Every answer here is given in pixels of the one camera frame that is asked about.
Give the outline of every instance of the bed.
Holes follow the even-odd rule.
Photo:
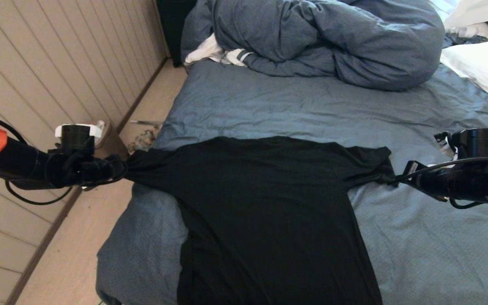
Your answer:
[[[391,149],[408,160],[449,161],[436,133],[488,128],[488,93],[440,64],[401,91],[336,77],[273,77],[196,62],[154,147],[175,150],[218,136],[288,136]],[[488,304],[488,205],[460,211],[401,185],[349,193],[385,304]],[[188,230],[174,197],[135,184],[128,208],[98,253],[97,292],[109,305],[176,304]]]

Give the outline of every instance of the comforter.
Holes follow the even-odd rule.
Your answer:
[[[398,91],[432,77],[444,27],[426,0],[199,0],[182,60],[212,33],[226,50],[252,52],[244,64],[266,75]]]

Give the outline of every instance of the floor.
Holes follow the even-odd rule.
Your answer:
[[[168,60],[130,120],[163,121],[186,79],[182,67]],[[120,137],[126,145],[149,125],[127,123]],[[132,182],[122,180],[83,192],[23,290],[17,305],[99,305],[95,293],[97,251],[131,197]]]

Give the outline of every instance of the beige wall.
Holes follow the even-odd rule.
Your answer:
[[[0,119],[43,151],[58,125],[118,125],[166,57],[156,16],[152,0],[0,0]],[[0,304],[63,206],[22,203],[0,180]]]

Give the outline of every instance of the black t-shirt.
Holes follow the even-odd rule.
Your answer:
[[[390,154],[218,137],[137,151],[126,178],[178,199],[189,229],[181,305],[381,304],[347,190],[392,181]]]

